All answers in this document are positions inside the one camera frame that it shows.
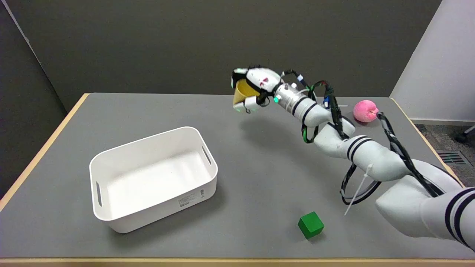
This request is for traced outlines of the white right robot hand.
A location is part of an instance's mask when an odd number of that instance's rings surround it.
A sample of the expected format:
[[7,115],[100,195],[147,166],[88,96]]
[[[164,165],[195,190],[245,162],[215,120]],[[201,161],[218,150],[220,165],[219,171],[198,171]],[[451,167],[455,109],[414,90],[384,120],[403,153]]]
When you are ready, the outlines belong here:
[[236,68],[231,75],[234,90],[233,108],[240,113],[254,113],[266,107],[283,79],[275,71],[261,67]]

